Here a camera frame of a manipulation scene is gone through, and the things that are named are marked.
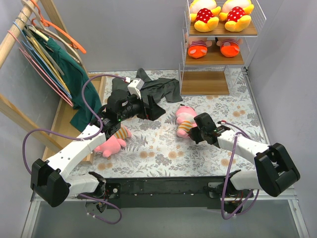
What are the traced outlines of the pink pig plush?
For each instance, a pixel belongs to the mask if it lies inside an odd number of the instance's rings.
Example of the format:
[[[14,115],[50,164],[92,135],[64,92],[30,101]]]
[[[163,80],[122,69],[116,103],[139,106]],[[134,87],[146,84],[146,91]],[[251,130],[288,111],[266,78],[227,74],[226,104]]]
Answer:
[[[94,152],[102,154],[104,158],[108,158],[111,155],[118,153],[121,148],[125,148],[125,139],[130,138],[131,136],[132,133],[128,130],[128,128],[122,125],[121,128],[106,142],[96,147]]]
[[[177,136],[181,138],[189,138],[190,129],[197,126],[194,120],[194,117],[197,116],[196,111],[192,107],[180,105],[175,115],[176,123],[178,124],[178,128],[176,130]]]

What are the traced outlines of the black-haired doll striped shirt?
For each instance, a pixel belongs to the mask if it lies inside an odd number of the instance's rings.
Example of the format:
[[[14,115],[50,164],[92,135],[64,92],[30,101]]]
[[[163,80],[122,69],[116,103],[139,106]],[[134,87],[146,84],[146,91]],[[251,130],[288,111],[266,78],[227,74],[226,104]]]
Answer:
[[[202,37],[186,37],[188,55],[193,59],[204,57],[208,48],[212,46],[212,41]]]

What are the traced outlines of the yellow frog plush big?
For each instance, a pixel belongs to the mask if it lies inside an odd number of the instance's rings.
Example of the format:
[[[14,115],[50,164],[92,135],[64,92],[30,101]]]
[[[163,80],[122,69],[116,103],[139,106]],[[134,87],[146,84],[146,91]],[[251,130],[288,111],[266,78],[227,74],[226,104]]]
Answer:
[[[191,23],[198,32],[211,32],[218,26],[221,7],[215,0],[194,0],[189,11]]]

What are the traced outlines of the yellow frog plush small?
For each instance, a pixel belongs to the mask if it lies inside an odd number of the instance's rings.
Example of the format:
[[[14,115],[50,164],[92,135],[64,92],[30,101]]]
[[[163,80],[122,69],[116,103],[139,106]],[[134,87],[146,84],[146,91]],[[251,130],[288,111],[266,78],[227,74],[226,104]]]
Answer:
[[[219,19],[225,22],[225,29],[230,32],[241,32],[251,23],[254,5],[250,0],[227,0],[222,6]]]

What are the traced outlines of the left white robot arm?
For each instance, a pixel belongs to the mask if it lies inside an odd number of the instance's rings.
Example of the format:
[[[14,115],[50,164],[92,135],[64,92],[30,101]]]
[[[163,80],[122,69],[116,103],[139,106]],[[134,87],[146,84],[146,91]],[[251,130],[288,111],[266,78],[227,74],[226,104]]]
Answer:
[[[146,102],[137,95],[124,90],[115,90],[100,108],[101,121],[93,120],[76,140],[49,157],[46,161],[37,159],[31,170],[31,189],[51,207],[59,206],[68,196],[89,195],[104,198],[106,179],[95,172],[82,176],[71,176],[71,171],[95,148],[106,142],[121,127],[121,122],[138,117],[157,120],[165,114],[153,96]]]

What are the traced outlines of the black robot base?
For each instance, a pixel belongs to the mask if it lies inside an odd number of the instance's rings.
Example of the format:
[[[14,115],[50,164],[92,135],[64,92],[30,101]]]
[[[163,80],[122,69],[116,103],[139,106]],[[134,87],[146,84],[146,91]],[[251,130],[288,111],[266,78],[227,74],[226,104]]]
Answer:
[[[207,208],[220,209],[221,195],[211,188],[224,176],[109,178],[105,188],[85,195],[123,208]]]

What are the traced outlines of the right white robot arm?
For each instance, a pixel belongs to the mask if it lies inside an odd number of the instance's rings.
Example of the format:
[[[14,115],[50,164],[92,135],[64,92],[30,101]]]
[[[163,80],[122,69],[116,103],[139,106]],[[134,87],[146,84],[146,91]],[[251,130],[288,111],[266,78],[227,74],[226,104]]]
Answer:
[[[263,190],[272,197],[296,183],[300,173],[287,149],[280,143],[263,144],[250,139],[242,131],[234,131],[225,121],[216,126],[211,116],[202,113],[194,117],[196,127],[189,132],[196,143],[202,141],[220,149],[228,150],[255,166],[253,171],[229,172],[222,188],[230,197],[235,197],[243,190]]]

